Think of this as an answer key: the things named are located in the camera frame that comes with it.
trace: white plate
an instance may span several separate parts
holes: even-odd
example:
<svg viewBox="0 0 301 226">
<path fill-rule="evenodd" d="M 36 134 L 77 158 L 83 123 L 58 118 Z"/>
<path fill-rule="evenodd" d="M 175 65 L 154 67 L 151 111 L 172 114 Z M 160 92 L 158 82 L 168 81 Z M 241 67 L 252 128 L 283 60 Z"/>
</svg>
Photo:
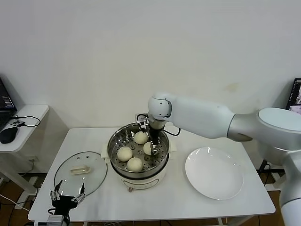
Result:
<svg viewBox="0 0 301 226">
<path fill-rule="evenodd" d="M 226 152 L 202 147 L 191 152 L 185 163 L 188 180 L 203 195 L 218 200 L 236 196 L 244 184 L 241 167 Z"/>
</svg>

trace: black cable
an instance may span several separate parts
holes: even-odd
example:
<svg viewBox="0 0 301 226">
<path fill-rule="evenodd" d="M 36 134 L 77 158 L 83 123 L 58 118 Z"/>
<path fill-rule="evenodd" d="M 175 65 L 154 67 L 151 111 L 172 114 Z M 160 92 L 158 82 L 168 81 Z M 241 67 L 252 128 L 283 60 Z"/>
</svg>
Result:
<svg viewBox="0 0 301 226">
<path fill-rule="evenodd" d="M 268 173 L 267 178 L 266 178 L 266 180 L 264 182 L 264 186 L 267 184 L 268 178 L 269 178 L 269 173 Z"/>
<path fill-rule="evenodd" d="M 168 132 L 168 131 L 166 131 L 165 129 L 163 130 L 164 132 L 166 132 L 166 133 L 168 133 L 168 134 L 170 134 L 170 135 L 172 135 L 172 136 L 178 136 L 179 134 L 180 134 L 180 132 L 181 132 L 181 129 L 179 128 L 179 131 L 178 131 L 178 133 L 177 134 L 173 134 L 173 133 L 171 133 L 171 132 Z"/>
<path fill-rule="evenodd" d="M 36 127 L 36 126 L 39 126 L 41 124 L 41 120 L 37 117 L 34 117 L 34 116 L 23 116 L 23 117 L 19 117 L 18 115 L 15 115 L 13 117 L 10 117 L 10 119 L 24 119 L 24 118 L 34 118 L 36 120 L 39 121 L 38 124 L 36 125 L 26 125 L 26 124 L 21 124 L 20 126 L 26 126 L 26 127 Z"/>
<path fill-rule="evenodd" d="M 166 220 L 166 222 L 167 222 L 170 226 L 172 226 L 172 224 L 171 224 L 168 220 Z"/>
<path fill-rule="evenodd" d="M 53 212 L 51 212 L 51 211 L 54 211 L 54 210 L 55 210 L 55 208 L 50 208 L 50 209 L 47 210 L 47 212 L 48 212 L 49 214 L 53 215 Z"/>
<path fill-rule="evenodd" d="M 28 200 L 28 201 L 24 201 L 24 202 L 18 202 L 17 204 L 22 204 L 22 203 L 26 203 L 26 202 L 31 202 L 32 200 Z M 4 206 L 15 206 L 16 204 L 6 204 L 6 203 L 1 203 L 0 205 L 4 205 Z"/>
<path fill-rule="evenodd" d="M 31 172 L 31 171 L 33 171 L 33 168 L 34 168 L 34 161 L 31 161 L 32 162 L 32 168 L 29 170 L 29 171 L 27 171 L 26 173 L 24 173 L 24 174 L 20 174 L 20 176 L 25 176 L 26 174 L 28 174 L 29 172 Z"/>
<path fill-rule="evenodd" d="M 10 216 L 9 216 L 9 219 L 8 219 L 8 226 L 10 226 L 10 220 L 11 220 L 11 217 L 13 215 L 14 209 L 15 208 L 13 207 L 13 209 L 11 210 L 11 213 L 10 213 Z"/>
<path fill-rule="evenodd" d="M 270 173 L 268 173 L 267 178 L 265 179 L 264 186 L 265 186 L 265 185 L 267 184 L 267 182 L 268 182 L 269 174 L 270 174 Z M 261 225 L 260 225 L 260 215 L 258 215 L 258 225 L 261 226 Z"/>
</svg>

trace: computer mouse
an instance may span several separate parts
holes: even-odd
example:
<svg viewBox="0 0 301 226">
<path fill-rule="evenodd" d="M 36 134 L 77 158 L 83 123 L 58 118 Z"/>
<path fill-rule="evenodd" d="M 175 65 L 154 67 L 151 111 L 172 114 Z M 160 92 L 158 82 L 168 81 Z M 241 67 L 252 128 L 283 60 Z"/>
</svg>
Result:
<svg viewBox="0 0 301 226">
<path fill-rule="evenodd" d="M 17 132 L 18 127 L 10 127 L 2 130 L 0 133 L 0 142 L 2 144 L 8 144 L 12 142 L 15 139 Z"/>
</svg>

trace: white wall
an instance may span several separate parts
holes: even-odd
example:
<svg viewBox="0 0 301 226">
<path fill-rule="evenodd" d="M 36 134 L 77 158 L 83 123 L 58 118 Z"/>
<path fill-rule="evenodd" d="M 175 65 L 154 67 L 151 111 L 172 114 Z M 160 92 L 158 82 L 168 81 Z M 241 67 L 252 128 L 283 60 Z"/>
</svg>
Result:
<svg viewBox="0 0 301 226">
<path fill-rule="evenodd" d="M 69 128 L 130 123 L 157 90 L 249 113 L 283 105 L 300 76 L 300 8 L 299 0 L 1 1 L 0 70 L 26 104 L 50 105 Z"/>
</svg>

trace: white robotic arm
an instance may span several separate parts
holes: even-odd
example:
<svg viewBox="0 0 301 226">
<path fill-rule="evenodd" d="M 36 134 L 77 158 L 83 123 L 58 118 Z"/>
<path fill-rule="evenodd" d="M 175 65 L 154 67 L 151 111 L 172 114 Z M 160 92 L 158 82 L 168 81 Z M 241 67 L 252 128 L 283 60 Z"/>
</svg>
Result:
<svg viewBox="0 0 301 226">
<path fill-rule="evenodd" d="M 286 225 L 299 225 L 301 115 L 279 108 L 264 108 L 252 114 L 234 114 L 223 105 L 168 93 L 154 94 L 148 105 L 152 130 L 162 129 L 170 121 L 181 129 L 206 138 L 227 137 L 239 142 L 256 139 L 275 150 L 285 151 L 286 155 L 280 162 L 288 181 L 281 192 L 280 205 Z"/>
</svg>

